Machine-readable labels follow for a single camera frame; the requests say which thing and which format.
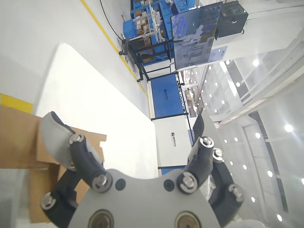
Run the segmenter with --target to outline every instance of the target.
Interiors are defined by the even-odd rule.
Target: blue shelving rack
[[[172,39],[172,32],[171,32],[171,16],[179,13],[183,13],[189,10],[189,8],[193,8],[195,5],[195,0],[173,0],[174,4],[170,6],[170,3],[166,3],[165,0],[156,0],[153,3],[151,3],[151,6],[153,9],[160,12],[161,18],[162,18],[162,24],[161,24],[161,30],[163,30],[162,36],[166,38],[167,40]],[[128,38],[134,38],[137,36],[137,30],[133,27],[133,18],[135,18],[135,11],[141,10],[146,11],[147,13],[150,13],[150,9],[148,5],[142,6],[141,2],[135,2],[135,0],[132,0],[131,4],[131,20],[124,22],[124,34]],[[151,36],[151,44],[156,44],[156,38],[155,36]],[[164,52],[165,48],[164,46],[158,46],[155,47],[156,52]],[[174,52],[170,52],[171,57],[174,57]],[[155,64],[158,62],[166,61],[168,60],[167,54],[160,54],[156,56],[155,60],[149,63],[143,63],[143,65],[150,65]]]

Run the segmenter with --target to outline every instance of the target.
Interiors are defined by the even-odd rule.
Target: ceiling light
[[[292,127],[292,125],[290,125],[290,124],[285,125],[285,126],[284,126],[284,129],[285,129],[287,132],[292,132],[292,131],[293,131],[293,127]]]
[[[254,60],[252,64],[253,64],[253,66],[257,67],[259,65],[259,60],[257,60],[257,59]]]
[[[281,216],[281,215],[278,214],[278,215],[277,215],[277,218],[278,218],[278,220],[279,220],[280,222],[282,222],[283,219],[282,219],[282,216]]]
[[[235,84],[232,81],[228,80],[228,85],[232,91],[233,96],[236,96],[238,91],[237,91],[237,87],[235,87]]]
[[[273,173],[272,173],[271,171],[267,171],[267,174],[268,174],[268,176],[269,176],[269,177],[271,177],[271,178],[272,178]]]
[[[224,62],[219,62],[219,65],[221,66],[223,72],[225,73],[227,71],[227,67],[226,67],[225,63]]]

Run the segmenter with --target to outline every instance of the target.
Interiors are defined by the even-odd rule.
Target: screw head
[[[84,135],[82,134],[74,134],[70,137],[69,143],[72,144],[74,142],[81,142],[84,139]]]
[[[42,203],[46,206],[49,207],[52,203],[52,196],[51,195],[46,195],[43,199],[42,199]]]
[[[203,146],[207,148],[212,148],[214,146],[214,142],[210,137],[201,137],[200,142]]]
[[[186,186],[187,188],[190,189],[194,186],[194,180],[190,176],[184,176],[183,184],[184,184],[184,186]]]
[[[47,192],[41,200],[41,208],[43,210],[51,209],[56,202],[56,199],[51,196],[51,192]]]
[[[217,149],[214,151],[214,154],[217,156],[217,157],[222,157],[223,156],[223,151],[220,150],[220,149]]]
[[[228,187],[228,191],[230,191],[234,195],[237,202],[243,202],[244,196],[241,187],[236,184],[231,184]]]
[[[95,184],[100,187],[105,185],[106,182],[107,182],[107,177],[105,175],[100,175],[98,176]]]

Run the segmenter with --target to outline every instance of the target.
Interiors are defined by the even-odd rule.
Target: ceiling
[[[218,1],[234,0],[200,0],[200,5]],[[243,7],[290,5],[282,16],[298,18],[299,30],[284,48],[186,71],[194,110],[208,109],[218,127],[226,164],[246,193],[240,217],[269,228],[303,227],[304,0],[238,1]],[[285,130],[288,124],[291,132]]]

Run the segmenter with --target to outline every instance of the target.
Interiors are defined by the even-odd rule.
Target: cardboard
[[[0,168],[48,168],[36,160],[40,117],[0,105]]]
[[[141,16],[141,10],[140,10],[140,9],[138,9],[138,10],[135,11],[135,16],[136,16],[136,17],[137,17],[137,16]]]
[[[40,207],[41,198],[54,189],[60,165],[51,164],[48,169],[31,169],[29,172],[29,218],[31,223],[49,223],[50,220]]]
[[[39,131],[40,122],[40,117],[0,105],[0,168],[31,169],[28,181],[31,223],[49,222],[40,201],[66,170],[47,152]],[[84,134],[104,161],[100,142],[106,140],[106,135],[72,129]],[[81,180],[75,189],[78,202],[88,189]]]

